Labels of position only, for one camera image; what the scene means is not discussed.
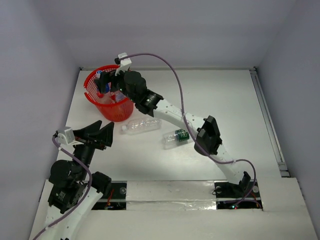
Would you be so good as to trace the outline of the blue label clear bottle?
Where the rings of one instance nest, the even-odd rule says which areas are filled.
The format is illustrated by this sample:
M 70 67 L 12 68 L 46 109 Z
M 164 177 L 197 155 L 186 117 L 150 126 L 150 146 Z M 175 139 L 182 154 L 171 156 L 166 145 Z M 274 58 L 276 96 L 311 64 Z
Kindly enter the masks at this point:
M 110 82 L 110 74 L 107 71 L 100 71 L 94 80 L 97 90 L 102 94 L 106 94 L 110 91 Z

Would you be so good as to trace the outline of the green label clear bottle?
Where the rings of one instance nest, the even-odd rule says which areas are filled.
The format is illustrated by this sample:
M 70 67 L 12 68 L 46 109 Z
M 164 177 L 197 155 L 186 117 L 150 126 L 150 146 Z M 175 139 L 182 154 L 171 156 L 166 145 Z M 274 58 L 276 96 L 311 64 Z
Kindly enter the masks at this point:
M 187 144 L 189 140 L 190 134 L 183 129 L 174 130 L 162 136 L 162 143 L 165 150 L 183 146 Z

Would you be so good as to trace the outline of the red cap clear bottle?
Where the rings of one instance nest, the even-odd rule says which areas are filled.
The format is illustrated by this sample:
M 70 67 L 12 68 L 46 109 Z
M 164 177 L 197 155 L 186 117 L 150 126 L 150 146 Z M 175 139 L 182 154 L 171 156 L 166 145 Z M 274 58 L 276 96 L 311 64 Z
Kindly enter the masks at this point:
M 107 93 L 100 93 L 97 92 L 97 102 L 100 104 L 115 104 L 116 101 L 116 93 L 115 92 L 107 92 Z

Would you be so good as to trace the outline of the purple label small bottle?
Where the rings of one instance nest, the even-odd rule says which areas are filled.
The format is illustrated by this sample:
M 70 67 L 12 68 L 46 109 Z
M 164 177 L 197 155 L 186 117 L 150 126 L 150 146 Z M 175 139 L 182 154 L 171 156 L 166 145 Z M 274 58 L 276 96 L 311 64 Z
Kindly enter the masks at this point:
M 119 103 L 126 99 L 126 96 L 121 92 L 121 91 L 116 91 L 115 92 L 115 102 Z

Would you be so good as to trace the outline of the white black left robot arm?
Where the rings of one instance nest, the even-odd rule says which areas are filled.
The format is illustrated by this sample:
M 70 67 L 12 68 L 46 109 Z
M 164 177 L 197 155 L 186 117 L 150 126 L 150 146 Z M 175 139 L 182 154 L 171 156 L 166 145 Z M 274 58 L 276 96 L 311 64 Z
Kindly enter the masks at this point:
M 89 167 L 95 150 L 112 146 L 114 126 L 114 122 L 102 126 L 98 120 L 78 130 L 65 126 L 53 134 L 54 145 L 71 159 L 57 160 L 50 168 L 52 189 L 36 240 L 74 240 L 92 207 L 110 194 L 112 179 L 99 171 L 92 173 Z

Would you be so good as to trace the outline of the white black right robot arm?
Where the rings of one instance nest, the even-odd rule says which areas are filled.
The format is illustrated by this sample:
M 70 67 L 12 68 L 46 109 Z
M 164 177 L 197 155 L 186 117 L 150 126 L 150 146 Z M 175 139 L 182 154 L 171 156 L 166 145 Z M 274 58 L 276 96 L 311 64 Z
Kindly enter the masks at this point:
M 230 190 L 235 196 L 242 196 L 248 191 L 251 177 L 227 152 L 213 116 L 202 118 L 174 106 L 161 95 L 148 89 L 146 80 L 137 71 L 103 71 L 94 83 L 101 94 L 120 91 L 141 113 L 187 131 L 194 137 L 194 149 L 203 156 L 209 155 L 213 158 L 230 183 Z

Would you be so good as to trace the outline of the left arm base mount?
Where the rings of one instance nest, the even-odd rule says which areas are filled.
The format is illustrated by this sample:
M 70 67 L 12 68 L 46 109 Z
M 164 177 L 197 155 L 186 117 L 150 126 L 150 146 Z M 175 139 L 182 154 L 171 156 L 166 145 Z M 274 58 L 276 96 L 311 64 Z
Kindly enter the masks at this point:
M 92 210 L 117 211 L 126 210 L 127 208 L 127 182 L 112 182 L 110 193 L 103 196 L 92 207 Z

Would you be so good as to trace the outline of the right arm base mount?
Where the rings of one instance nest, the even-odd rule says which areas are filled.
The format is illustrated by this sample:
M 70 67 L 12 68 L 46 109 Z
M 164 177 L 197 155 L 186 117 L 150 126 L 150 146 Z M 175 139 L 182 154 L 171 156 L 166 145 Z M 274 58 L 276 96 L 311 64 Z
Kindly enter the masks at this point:
M 211 194 L 218 210 L 263 209 L 258 183 L 246 171 L 239 184 L 215 182 Z

